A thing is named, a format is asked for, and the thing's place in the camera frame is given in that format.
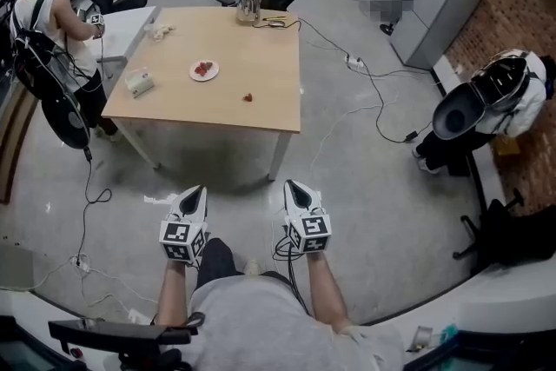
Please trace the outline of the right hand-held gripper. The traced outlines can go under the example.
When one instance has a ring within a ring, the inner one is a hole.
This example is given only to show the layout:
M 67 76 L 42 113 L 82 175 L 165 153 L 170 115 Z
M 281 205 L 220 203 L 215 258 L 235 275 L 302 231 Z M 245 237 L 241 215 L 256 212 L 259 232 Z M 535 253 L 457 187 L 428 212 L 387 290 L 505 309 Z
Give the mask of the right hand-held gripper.
M 297 254 L 322 252 L 328 248 L 332 229 L 329 215 L 321 208 L 321 196 L 296 180 L 285 181 L 284 199 L 287 236 Z

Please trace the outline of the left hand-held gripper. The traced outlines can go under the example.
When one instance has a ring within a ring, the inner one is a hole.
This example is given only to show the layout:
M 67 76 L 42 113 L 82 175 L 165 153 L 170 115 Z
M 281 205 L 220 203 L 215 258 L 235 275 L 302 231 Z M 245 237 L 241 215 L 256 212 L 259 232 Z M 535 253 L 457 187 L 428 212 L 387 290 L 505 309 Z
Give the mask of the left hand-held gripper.
M 171 215 L 161 222 L 159 234 L 159 242 L 169 260 L 186 265 L 200 263 L 208 241 L 207 199 L 207 188 L 197 185 L 172 202 Z

